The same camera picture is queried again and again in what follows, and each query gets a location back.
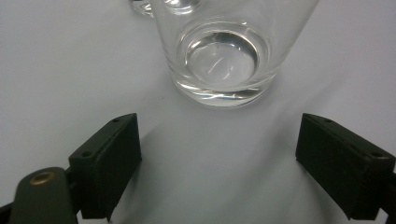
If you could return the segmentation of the clear drinking glass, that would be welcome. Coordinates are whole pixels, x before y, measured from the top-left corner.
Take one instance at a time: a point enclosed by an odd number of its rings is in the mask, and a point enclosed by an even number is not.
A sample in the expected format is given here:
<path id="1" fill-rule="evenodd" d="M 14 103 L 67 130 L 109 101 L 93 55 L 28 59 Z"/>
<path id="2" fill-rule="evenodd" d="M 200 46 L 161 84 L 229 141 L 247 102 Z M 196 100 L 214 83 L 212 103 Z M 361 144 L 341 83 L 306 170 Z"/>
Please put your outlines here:
<path id="1" fill-rule="evenodd" d="M 259 98 L 319 0 L 203 0 L 171 13 L 150 0 L 175 86 L 206 106 L 233 108 Z"/>
<path id="2" fill-rule="evenodd" d="M 185 15 L 198 8 L 203 0 L 163 0 L 165 7 L 173 14 Z M 153 17 L 150 0 L 129 0 L 129 4 L 136 12 Z"/>

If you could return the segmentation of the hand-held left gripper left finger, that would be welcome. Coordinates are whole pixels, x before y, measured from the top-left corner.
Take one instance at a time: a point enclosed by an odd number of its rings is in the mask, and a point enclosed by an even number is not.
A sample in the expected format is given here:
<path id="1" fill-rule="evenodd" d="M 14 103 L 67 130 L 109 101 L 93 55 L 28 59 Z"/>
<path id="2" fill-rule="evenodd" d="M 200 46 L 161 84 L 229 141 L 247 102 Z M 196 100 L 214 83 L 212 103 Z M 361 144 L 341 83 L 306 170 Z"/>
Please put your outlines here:
<path id="1" fill-rule="evenodd" d="M 82 216 L 110 219 L 141 161 L 135 113 L 112 119 L 82 144 L 69 157 Z"/>

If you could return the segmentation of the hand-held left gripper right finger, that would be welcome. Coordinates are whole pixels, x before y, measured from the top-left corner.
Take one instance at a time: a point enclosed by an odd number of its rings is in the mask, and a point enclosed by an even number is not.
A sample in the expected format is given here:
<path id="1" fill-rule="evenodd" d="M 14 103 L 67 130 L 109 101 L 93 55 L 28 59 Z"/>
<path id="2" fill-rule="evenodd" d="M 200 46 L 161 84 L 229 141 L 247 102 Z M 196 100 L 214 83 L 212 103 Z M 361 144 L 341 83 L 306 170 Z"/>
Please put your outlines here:
<path id="1" fill-rule="evenodd" d="M 396 221 L 396 157 L 337 122 L 302 115 L 296 159 L 346 214 Z"/>

